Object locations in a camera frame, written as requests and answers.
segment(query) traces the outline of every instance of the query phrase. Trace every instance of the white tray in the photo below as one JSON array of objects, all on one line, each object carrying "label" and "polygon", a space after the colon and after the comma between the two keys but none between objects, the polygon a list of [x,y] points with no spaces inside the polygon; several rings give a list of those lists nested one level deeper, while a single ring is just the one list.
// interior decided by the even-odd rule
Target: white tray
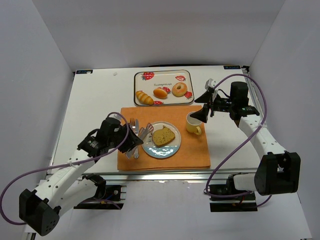
[{"label": "white tray", "polygon": [[[159,99],[154,96],[156,88],[172,88],[177,83],[185,83],[187,86],[187,96],[176,97],[170,92],[166,99]],[[154,100],[153,106],[165,105],[185,105],[194,101],[194,91],[190,73],[187,70],[170,70],[170,71],[141,71],[134,76],[134,98],[133,101],[137,106],[149,106],[139,102],[136,97],[137,91],[143,91]]]}]

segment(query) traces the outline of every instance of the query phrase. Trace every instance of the white wall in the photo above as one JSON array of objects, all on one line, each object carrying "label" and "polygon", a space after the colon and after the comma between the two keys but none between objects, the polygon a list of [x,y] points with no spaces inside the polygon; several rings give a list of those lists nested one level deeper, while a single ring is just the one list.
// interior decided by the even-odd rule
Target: white wall
[{"label": "white wall", "polygon": [[[31,0],[0,1],[0,191],[14,177],[49,165],[73,75]],[[21,222],[18,197],[43,174],[7,192],[4,211]],[[1,239],[23,228],[0,217]]]},{"label": "white wall", "polygon": [[270,131],[301,157],[299,198],[320,239],[320,1],[286,0],[251,65],[268,103]]},{"label": "white wall", "polygon": [[285,0],[33,0],[72,70],[250,65]]}]

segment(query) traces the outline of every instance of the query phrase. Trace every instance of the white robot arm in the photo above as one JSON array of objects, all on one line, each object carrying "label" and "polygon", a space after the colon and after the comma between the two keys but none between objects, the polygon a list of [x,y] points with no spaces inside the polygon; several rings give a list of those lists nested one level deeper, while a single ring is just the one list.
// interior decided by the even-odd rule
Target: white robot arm
[{"label": "white robot arm", "polygon": [[70,166],[60,168],[33,191],[25,189],[20,194],[19,217],[41,236],[49,234],[59,218],[83,200],[107,198],[106,181],[96,174],[83,176],[77,186],[70,187],[87,169],[110,149],[118,147],[120,152],[126,153],[141,144],[143,141],[127,129],[127,125],[122,126],[118,119],[107,117],[99,129],[91,131],[78,145],[66,161]]},{"label": "white robot arm", "polygon": [[221,196],[236,195],[246,191],[257,191],[260,195],[294,193],[298,190],[300,174],[300,157],[296,152],[288,152],[269,132],[267,126],[261,125],[262,118],[254,106],[249,106],[248,85],[245,82],[231,83],[230,96],[219,96],[216,82],[209,79],[205,84],[206,92],[195,100],[204,103],[203,108],[191,115],[204,123],[214,112],[229,113],[230,118],[250,139],[261,160],[256,173],[231,175],[225,190],[219,189]]}]

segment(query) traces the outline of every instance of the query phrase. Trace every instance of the mug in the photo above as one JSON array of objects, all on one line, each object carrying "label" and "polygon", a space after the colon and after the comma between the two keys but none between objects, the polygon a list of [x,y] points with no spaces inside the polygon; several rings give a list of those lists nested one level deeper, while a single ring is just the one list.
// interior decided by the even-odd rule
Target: mug
[{"label": "mug", "polygon": [[191,117],[190,115],[193,113],[195,112],[189,112],[186,116],[185,128],[189,133],[200,135],[202,133],[200,128],[202,121]]}]

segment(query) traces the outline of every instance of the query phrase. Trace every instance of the cake slice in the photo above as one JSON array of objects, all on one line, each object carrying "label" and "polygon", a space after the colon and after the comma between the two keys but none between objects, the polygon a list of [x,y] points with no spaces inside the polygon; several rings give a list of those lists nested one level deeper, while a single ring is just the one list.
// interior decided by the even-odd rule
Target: cake slice
[{"label": "cake slice", "polygon": [[152,134],[152,140],[157,147],[162,147],[171,143],[176,138],[176,135],[170,128],[163,126],[163,129],[156,130]]}]

